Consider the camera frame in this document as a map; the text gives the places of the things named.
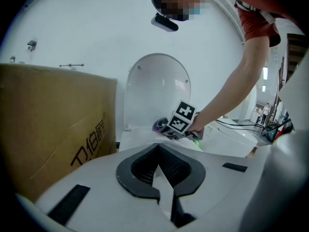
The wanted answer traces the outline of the person's right hand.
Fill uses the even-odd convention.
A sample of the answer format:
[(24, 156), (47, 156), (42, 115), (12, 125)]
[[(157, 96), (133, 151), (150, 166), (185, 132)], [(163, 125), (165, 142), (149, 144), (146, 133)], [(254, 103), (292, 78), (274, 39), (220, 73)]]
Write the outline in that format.
[(194, 117), (193, 123), (187, 129), (187, 131), (201, 131), (204, 127), (205, 127), (204, 116), (200, 112)]

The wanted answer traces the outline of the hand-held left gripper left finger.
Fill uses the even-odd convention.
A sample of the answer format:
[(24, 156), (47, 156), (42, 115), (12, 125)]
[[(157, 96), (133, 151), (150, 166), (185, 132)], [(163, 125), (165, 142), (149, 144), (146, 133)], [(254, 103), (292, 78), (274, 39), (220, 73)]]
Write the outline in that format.
[(132, 196), (116, 178), (124, 159), (144, 150), (135, 147), (85, 163), (65, 176), (35, 202), (48, 214), (76, 185), (90, 190), (66, 227), (77, 232), (169, 232), (170, 221), (156, 200)]

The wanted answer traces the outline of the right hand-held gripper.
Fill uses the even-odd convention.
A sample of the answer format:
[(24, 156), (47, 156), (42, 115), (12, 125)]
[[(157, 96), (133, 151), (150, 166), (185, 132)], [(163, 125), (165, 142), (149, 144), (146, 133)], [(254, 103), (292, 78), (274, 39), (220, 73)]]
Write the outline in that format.
[(188, 131), (193, 124), (197, 109), (186, 101), (180, 100), (167, 122), (167, 130), (163, 134), (172, 139), (187, 138), (192, 141), (203, 139), (204, 130)]

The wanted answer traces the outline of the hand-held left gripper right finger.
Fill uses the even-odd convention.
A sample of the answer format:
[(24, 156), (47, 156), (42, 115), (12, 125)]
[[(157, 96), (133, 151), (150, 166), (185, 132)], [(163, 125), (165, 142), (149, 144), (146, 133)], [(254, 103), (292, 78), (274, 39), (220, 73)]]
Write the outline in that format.
[(193, 194), (181, 196), (184, 212), (195, 221), (176, 228), (173, 223), (160, 232), (238, 232), (245, 207), (256, 188), (256, 158), (215, 155), (175, 145), (159, 144), (162, 149), (181, 153), (194, 160), (193, 167), (202, 165), (206, 175)]

